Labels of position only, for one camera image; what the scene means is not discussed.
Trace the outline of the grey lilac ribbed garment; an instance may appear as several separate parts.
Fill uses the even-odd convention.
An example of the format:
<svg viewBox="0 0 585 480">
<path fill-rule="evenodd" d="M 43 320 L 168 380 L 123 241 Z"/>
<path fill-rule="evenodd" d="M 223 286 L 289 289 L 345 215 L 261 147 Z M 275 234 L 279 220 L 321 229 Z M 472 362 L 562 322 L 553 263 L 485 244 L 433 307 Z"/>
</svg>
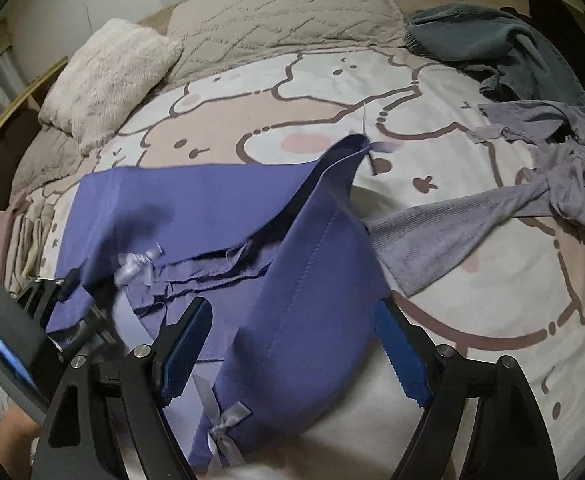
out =
<svg viewBox="0 0 585 480">
<path fill-rule="evenodd" d="M 556 101 L 487 103 L 477 143 L 526 143 L 533 157 L 522 183 L 369 220 L 378 259 L 408 296 L 463 262 L 511 218 L 560 217 L 585 228 L 585 106 Z"/>
</svg>

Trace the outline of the folded beige garments stack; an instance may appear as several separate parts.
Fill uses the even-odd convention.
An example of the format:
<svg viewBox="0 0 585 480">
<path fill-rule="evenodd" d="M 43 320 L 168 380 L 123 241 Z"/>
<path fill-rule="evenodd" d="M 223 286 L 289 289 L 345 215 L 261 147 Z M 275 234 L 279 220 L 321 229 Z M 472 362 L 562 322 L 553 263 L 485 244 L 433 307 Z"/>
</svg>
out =
<svg viewBox="0 0 585 480">
<path fill-rule="evenodd" d="M 13 297 L 38 276 L 54 214 L 54 206 L 44 198 L 23 197 L 18 204 L 4 276 L 4 286 Z"/>
</svg>

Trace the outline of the large beige quilted pillow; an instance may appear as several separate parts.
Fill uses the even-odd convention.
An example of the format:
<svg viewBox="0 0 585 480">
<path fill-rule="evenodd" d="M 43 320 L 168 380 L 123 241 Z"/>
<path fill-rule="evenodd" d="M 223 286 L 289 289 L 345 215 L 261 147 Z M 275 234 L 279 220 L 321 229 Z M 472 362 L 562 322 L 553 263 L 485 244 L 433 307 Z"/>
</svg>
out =
<svg viewBox="0 0 585 480">
<path fill-rule="evenodd" d="M 188 0 L 175 6 L 168 36 L 183 51 L 164 82 L 176 87 L 304 49 L 404 44 L 393 0 Z"/>
</svg>

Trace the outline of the white fluffy pillow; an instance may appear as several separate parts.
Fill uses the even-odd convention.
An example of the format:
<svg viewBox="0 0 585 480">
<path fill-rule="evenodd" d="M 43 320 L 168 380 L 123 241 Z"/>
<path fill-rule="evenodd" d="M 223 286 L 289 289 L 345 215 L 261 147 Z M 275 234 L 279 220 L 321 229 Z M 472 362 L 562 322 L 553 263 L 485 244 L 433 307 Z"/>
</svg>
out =
<svg viewBox="0 0 585 480">
<path fill-rule="evenodd" d="M 72 136 L 86 156 L 118 132 L 182 52 L 178 40 L 111 18 L 70 58 L 38 120 Z"/>
</svg>

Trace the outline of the small beige quilted pillow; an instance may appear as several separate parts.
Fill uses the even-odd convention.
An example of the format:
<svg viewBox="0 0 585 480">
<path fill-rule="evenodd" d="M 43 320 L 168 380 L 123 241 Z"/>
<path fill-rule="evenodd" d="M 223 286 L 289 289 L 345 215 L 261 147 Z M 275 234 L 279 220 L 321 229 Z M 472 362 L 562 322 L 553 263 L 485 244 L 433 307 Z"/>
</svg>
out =
<svg viewBox="0 0 585 480">
<path fill-rule="evenodd" d="M 71 176 L 82 160 L 79 143 L 70 134 L 52 126 L 43 126 L 17 166 L 10 201 L 44 184 Z"/>
</svg>

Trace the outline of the black garment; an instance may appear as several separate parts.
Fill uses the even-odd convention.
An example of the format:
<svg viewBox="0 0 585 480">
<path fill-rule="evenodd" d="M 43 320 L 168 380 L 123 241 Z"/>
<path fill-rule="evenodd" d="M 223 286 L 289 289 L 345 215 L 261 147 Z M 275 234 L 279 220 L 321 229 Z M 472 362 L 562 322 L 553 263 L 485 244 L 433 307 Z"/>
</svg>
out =
<svg viewBox="0 0 585 480">
<path fill-rule="evenodd" d="M 544 35 L 568 62 L 585 90 L 585 32 L 561 0 L 529 0 L 527 15 L 511 6 L 503 6 L 501 10 Z"/>
</svg>

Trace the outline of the dark teal sweater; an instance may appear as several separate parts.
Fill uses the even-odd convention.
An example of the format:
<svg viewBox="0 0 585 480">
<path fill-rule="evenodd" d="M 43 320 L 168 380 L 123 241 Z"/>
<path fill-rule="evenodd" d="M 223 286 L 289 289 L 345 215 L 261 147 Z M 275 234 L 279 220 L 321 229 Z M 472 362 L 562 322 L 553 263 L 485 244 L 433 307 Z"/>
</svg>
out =
<svg viewBox="0 0 585 480">
<path fill-rule="evenodd" d="M 585 106 L 585 89 L 560 51 L 513 14 L 450 3 L 416 12 L 405 35 L 411 52 L 455 67 L 493 101 L 558 101 Z"/>
</svg>

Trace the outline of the cartoon bear print blanket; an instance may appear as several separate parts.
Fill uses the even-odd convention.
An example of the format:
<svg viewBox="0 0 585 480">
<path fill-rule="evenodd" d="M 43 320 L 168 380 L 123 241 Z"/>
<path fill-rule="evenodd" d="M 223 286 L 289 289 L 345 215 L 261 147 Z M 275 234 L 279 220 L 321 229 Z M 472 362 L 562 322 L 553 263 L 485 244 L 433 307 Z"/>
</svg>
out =
<svg viewBox="0 0 585 480">
<path fill-rule="evenodd" d="M 404 49 L 275 56 L 140 107 L 80 167 L 300 164 L 362 132 L 380 144 L 352 191 L 394 297 L 469 358 L 510 353 L 539 401 L 561 478 L 585 476 L 585 227 L 493 219 L 533 146 L 492 131 L 478 84 Z"/>
</svg>

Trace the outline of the wooden bedside shelf left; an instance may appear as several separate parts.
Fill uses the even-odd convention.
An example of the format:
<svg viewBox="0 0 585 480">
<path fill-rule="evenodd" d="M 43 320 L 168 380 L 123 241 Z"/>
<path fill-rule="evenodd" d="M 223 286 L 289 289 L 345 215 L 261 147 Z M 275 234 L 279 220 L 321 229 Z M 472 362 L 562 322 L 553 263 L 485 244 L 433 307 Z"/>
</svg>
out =
<svg viewBox="0 0 585 480">
<path fill-rule="evenodd" d="M 12 102 L 9 103 L 2 114 L 0 115 L 0 136 L 3 134 L 5 125 L 12 119 L 20 110 L 36 110 L 41 109 L 41 105 L 45 99 L 47 92 L 50 91 L 52 85 L 58 78 L 62 70 L 67 66 L 69 59 L 64 56 L 57 63 L 50 66 L 45 73 L 38 76 L 34 81 L 27 85 Z"/>
</svg>

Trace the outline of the purple blue sweatshirt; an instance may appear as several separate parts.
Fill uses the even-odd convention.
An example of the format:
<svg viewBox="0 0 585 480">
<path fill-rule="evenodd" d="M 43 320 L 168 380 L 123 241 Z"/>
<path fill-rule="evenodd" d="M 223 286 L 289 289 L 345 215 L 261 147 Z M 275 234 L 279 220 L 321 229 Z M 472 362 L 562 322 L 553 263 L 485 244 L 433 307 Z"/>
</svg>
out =
<svg viewBox="0 0 585 480">
<path fill-rule="evenodd" d="M 157 247 L 151 273 L 126 287 L 144 329 L 157 335 L 195 296 L 212 306 L 200 357 L 220 363 L 218 407 L 248 414 L 230 428 L 207 416 L 178 427 L 195 470 L 214 437 L 249 455 L 306 430 L 364 361 L 389 292 L 350 201 L 370 149 L 351 134 L 303 164 L 117 167 L 80 181 L 57 276 L 80 269 L 91 283 Z"/>
</svg>

